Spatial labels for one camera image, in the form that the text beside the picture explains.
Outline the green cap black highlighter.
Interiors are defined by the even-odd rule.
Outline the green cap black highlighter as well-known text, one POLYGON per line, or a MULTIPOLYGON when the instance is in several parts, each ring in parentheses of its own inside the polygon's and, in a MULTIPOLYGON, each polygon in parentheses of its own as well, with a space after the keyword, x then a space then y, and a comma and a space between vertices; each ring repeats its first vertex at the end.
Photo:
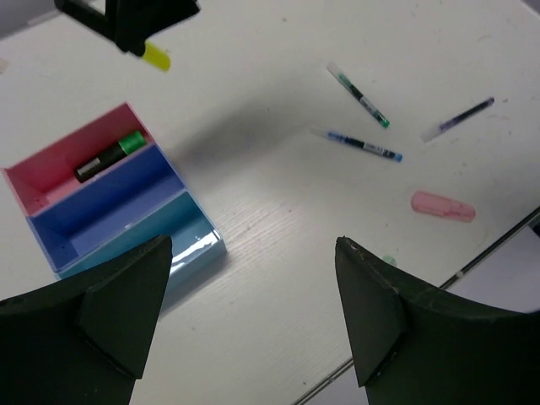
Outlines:
POLYGON ((136 152, 146 144, 147 141, 140 131, 132 132, 100 151, 88 162, 79 166, 74 171, 75 178, 80 183, 86 182, 101 171, 126 158, 129 154, 136 152))

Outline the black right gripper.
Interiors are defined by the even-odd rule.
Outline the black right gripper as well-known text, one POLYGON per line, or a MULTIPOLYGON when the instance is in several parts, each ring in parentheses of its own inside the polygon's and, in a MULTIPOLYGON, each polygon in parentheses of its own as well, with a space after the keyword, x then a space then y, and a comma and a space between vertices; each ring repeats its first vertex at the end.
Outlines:
POLYGON ((149 37, 200 12, 198 1, 106 1, 105 14, 83 1, 55 0, 54 4, 58 11, 107 40, 112 23, 115 45, 137 55, 149 37))

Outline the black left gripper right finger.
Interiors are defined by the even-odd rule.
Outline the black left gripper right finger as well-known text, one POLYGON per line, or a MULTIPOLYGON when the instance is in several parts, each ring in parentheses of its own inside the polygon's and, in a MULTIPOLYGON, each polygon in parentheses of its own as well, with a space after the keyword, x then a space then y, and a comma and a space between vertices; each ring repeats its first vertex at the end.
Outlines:
POLYGON ((348 237, 335 270, 357 382, 371 404, 536 404, 539 314, 468 300, 348 237))

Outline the yellow cap black highlighter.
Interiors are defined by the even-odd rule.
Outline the yellow cap black highlighter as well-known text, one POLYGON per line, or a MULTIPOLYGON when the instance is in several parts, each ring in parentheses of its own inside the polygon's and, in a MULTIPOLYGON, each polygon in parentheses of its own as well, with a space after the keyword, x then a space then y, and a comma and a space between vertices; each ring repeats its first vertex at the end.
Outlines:
POLYGON ((171 60, 168 53, 149 41, 144 43, 143 55, 141 58, 146 63, 163 72, 168 72, 170 70, 171 60))

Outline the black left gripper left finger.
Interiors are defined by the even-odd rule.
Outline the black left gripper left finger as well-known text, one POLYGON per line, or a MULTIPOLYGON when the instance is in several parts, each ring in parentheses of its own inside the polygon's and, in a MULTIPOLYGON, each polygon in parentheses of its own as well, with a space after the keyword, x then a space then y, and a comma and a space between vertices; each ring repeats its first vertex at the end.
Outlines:
POLYGON ((172 262, 160 235, 1 303, 3 404, 128 404, 143 376, 172 262))

